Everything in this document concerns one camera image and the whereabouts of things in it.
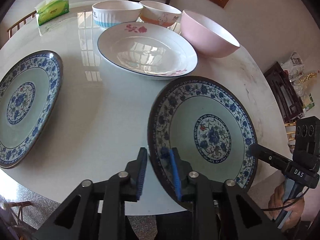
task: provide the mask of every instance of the tissue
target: tissue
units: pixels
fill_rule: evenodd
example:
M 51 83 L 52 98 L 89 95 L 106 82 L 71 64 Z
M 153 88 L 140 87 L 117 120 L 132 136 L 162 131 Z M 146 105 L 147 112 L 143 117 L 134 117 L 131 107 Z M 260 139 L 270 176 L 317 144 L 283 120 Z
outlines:
M 68 0 L 43 0 L 36 7 L 38 26 L 69 12 Z

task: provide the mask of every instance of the floral plate rim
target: floral plate rim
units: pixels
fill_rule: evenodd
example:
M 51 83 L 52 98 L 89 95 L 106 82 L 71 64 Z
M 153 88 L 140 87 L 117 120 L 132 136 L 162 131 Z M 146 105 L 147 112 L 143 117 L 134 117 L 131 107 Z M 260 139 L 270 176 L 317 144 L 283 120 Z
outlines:
M 10 68 L 10 70 L 8 70 L 8 72 L 4 75 L 4 77 L 1 79 L 0 81 L 0 87 L 3 85 L 4 81 L 6 80 L 6 78 L 8 76 L 11 75 L 11 73 L 13 73 L 13 71 L 18 67 L 20 66 L 22 63 L 34 58 L 34 57 L 48 57 L 49 59 L 53 59 L 53 61 L 56 61 L 56 67 L 57 67 L 57 72 L 58 72 L 58 78 L 57 78 L 57 83 L 56 83 L 56 92 L 54 93 L 52 99 L 50 100 L 51 101 L 51 104 L 49 106 L 49 108 L 47 109 L 47 113 L 46 115 L 44 115 L 44 118 L 43 120 L 41 120 L 40 122 L 40 125 L 38 127 L 38 130 L 37 131 L 34 131 L 33 129 L 33 132 L 35 132 L 35 135 L 34 137 L 29 141 L 30 143 L 28 143 L 27 146 L 27 149 L 25 152 L 23 152 L 18 158 L 16 158 L 15 160 L 13 161 L 4 161 L 4 160 L 1 160 L 0 159 L 0 167 L 3 168 L 3 169 L 11 169 L 11 168 L 14 168 L 16 167 L 18 164 L 20 164 L 20 162 L 27 156 L 27 154 L 30 152 L 30 150 L 32 149 L 32 147 L 34 146 L 35 142 L 38 140 L 39 138 L 39 135 L 41 134 L 44 126 L 46 125 L 47 121 L 48 121 L 48 118 L 52 112 L 52 109 L 55 105 L 55 102 L 58 98 L 58 94 L 60 92 L 60 88 L 61 88 L 61 83 L 62 83 L 62 77 L 63 77 L 63 63 L 62 63 L 62 59 L 61 57 L 54 51 L 51 51 L 51 50 L 40 50 L 40 51 L 36 51 L 36 52 L 33 52 L 27 56 L 25 56 L 23 59 L 19 60 L 16 64 L 13 65 L 13 67 Z
M 166 98 L 167 96 L 169 96 L 169 91 L 173 88 L 179 87 L 181 85 L 187 84 L 188 82 L 191 81 L 199 81 L 199 82 L 207 82 L 207 83 L 211 83 L 217 87 L 219 87 L 220 89 L 222 89 L 226 94 L 228 94 L 236 103 L 238 103 L 238 105 L 240 106 L 241 110 L 244 112 L 245 117 L 247 118 L 247 120 L 249 121 L 249 125 L 252 128 L 252 134 L 253 134 L 253 139 L 255 140 L 255 142 L 257 142 L 257 136 L 256 136 L 256 132 L 254 130 L 254 126 L 252 124 L 251 118 L 249 117 L 249 114 L 247 112 L 247 110 L 244 108 L 244 106 L 242 105 L 242 103 L 238 100 L 238 98 L 227 88 L 225 88 L 223 85 L 219 84 L 216 81 L 213 81 L 209 78 L 205 78 L 202 76 L 185 76 L 185 77 L 180 77 L 177 78 L 173 81 L 171 81 L 170 83 L 168 83 L 158 94 L 157 98 L 155 99 L 153 106 L 151 108 L 150 111 L 150 115 L 149 115 L 149 119 L 148 119 L 148 148 L 149 148 L 149 154 L 150 154 L 150 162 L 152 164 L 153 170 L 160 182 L 160 184 L 162 185 L 162 187 L 164 188 L 164 190 L 168 193 L 168 195 L 175 201 L 177 202 L 179 205 L 181 205 L 182 207 L 188 209 L 188 210 L 192 210 L 192 204 L 188 203 L 188 202 L 180 202 L 178 201 L 175 192 L 174 192 L 174 187 L 173 185 L 170 183 L 169 179 L 165 176 L 165 173 L 163 171 L 163 168 L 161 166 L 161 164 L 158 161 L 158 157 L 157 154 L 154 150 L 154 144 L 155 144 L 155 140 L 156 140 L 156 136 L 154 135 L 154 129 L 156 128 L 156 123 L 154 122 L 154 120 L 157 117 L 157 114 L 160 111 L 160 104 L 162 103 L 163 99 Z M 249 190 L 249 188 L 252 185 L 253 179 L 255 177 L 256 171 L 257 171 L 257 166 L 258 166 L 258 160 L 257 158 L 253 157 L 254 162 L 253 162 L 253 168 L 252 168 L 252 172 L 250 173 L 250 179 L 249 181 L 246 183 L 245 187 L 243 188 L 243 190 L 245 192 L 247 192 Z

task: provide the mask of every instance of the human hand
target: human hand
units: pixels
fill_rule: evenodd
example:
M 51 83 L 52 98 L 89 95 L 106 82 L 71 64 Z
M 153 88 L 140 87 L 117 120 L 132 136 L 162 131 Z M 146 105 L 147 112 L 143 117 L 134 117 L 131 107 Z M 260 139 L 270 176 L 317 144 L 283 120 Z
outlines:
M 295 199 L 290 199 L 283 203 L 282 198 L 284 196 L 284 184 L 282 183 L 275 188 L 275 192 L 271 195 L 268 208 L 283 207 L 295 201 Z M 295 204 L 290 207 L 285 208 L 286 211 L 292 211 L 288 219 L 285 221 L 281 231 L 284 232 L 289 228 L 293 228 L 299 221 L 301 214 L 304 209 L 304 198 L 300 198 Z M 280 214 L 281 210 L 269 211 L 273 219 L 276 219 Z

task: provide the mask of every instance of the white bowl with blue stripes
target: white bowl with blue stripes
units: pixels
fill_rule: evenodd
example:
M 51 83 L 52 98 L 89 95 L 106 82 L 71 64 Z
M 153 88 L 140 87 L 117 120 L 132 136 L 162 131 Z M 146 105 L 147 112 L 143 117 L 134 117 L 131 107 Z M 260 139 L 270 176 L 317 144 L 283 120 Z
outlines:
M 126 0 L 108 0 L 92 5 L 93 20 L 102 28 L 120 23 L 135 22 L 143 5 Z

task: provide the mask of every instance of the white marble tabletop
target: white marble tabletop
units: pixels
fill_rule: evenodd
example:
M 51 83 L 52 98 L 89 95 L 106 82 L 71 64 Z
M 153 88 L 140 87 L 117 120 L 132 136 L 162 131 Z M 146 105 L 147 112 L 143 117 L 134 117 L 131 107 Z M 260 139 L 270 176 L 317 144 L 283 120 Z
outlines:
M 31 20 L 0 50 L 0 78 L 38 50 L 53 50 L 63 60 L 62 87 L 43 133 L 20 165 L 4 170 L 23 186 L 57 202 L 84 179 L 109 179 L 137 157 L 140 147 L 148 147 L 149 112 L 169 82 L 148 80 L 104 60 L 96 50 L 102 30 L 92 24 L 90 6 L 82 5 L 73 5 L 68 14 L 40 28 Z M 222 59 L 199 58 L 192 75 L 228 88 L 247 110 L 258 143 L 291 157 L 276 100 L 244 47 Z M 275 171 L 258 162 L 253 185 Z M 148 163 L 141 200 L 127 203 L 126 215 L 182 210 L 163 190 Z

